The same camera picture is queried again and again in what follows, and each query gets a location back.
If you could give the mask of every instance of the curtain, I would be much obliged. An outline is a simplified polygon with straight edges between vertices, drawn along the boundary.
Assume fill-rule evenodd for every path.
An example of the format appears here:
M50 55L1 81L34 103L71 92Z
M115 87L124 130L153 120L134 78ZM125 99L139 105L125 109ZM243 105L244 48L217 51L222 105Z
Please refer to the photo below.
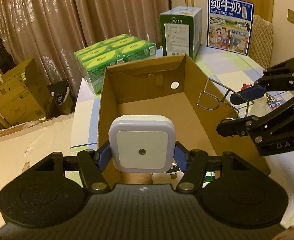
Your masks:
M161 41L159 14L169 0L75 0L87 44L127 33Z
M128 33L161 41L159 14L169 0L0 0L0 37L18 64L34 57L48 84L81 81L74 52Z
M48 84L67 79L78 93L73 52L86 43L74 0L0 0L0 37L17 64L34 57Z

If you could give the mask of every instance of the power outlet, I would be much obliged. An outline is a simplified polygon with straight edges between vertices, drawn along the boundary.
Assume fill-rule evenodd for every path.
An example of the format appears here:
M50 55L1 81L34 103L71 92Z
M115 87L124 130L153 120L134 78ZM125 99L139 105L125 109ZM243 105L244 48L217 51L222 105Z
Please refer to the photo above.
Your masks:
M288 22L294 24L294 11L290 9L288 9Z

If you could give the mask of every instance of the table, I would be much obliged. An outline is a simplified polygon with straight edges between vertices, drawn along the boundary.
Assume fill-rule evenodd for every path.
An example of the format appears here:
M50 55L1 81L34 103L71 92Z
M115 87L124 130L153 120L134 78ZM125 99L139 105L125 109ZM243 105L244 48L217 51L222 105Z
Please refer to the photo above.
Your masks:
M263 68L250 57L229 51L208 48L202 45L195 63L211 79L214 79L234 91L239 91L244 83L250 84L260 78ZM224 94L227 90L218 87ZM270 92L276 100L287 101L293 95L290 92ZM76 155L84 149L97 149L97 130L100 95L94 95L83 79L77 98L72 136L71 154ZM235 106L240 117L245 115L245 104ZM282 185L289 195L288 209L283 217L282 225L294 225L294 152L266 157L271 169L271 178Z

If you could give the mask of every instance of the white plastic device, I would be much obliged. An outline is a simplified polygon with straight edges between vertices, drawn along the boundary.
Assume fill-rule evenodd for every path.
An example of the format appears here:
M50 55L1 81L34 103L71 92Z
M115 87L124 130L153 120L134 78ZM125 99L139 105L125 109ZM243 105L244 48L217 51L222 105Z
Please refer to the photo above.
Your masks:
M161 173L172 166L176 131L162 115L123 115L108 135L112 161L120 171Z

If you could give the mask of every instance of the quilted beige chair cover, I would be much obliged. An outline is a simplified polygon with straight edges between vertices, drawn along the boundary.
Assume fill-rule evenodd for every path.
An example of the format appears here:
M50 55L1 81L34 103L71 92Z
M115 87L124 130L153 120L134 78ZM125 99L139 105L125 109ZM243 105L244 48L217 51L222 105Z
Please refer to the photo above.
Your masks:
M254 15L248 56L263 68L270 65L273 36L272 23Z

